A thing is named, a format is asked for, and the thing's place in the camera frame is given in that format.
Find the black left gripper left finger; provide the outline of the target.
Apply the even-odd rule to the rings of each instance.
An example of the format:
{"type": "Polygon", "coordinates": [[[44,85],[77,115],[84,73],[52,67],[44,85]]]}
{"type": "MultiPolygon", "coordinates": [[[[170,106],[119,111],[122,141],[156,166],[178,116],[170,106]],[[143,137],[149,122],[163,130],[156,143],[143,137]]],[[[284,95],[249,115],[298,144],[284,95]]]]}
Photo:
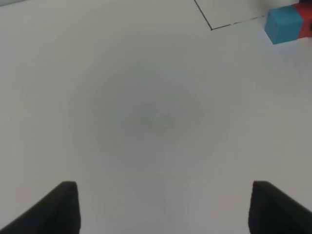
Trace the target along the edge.
{"type": "Polygon", "coordinates": [[[78,234],[78,185],[64,181],[34,206],[3,227],[2,234],[78,234]]]}

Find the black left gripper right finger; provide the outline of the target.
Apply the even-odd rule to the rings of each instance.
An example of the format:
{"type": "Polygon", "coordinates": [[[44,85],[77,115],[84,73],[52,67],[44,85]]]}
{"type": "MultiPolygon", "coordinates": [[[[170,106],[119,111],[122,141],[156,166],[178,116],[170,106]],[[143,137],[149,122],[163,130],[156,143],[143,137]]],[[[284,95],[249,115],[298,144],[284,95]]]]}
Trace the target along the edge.
{"type": "Polygon", "coordinates": [[[310,234],[312,212],[267,181],[254,181],[248,227],[252,234],[310,234]]]}

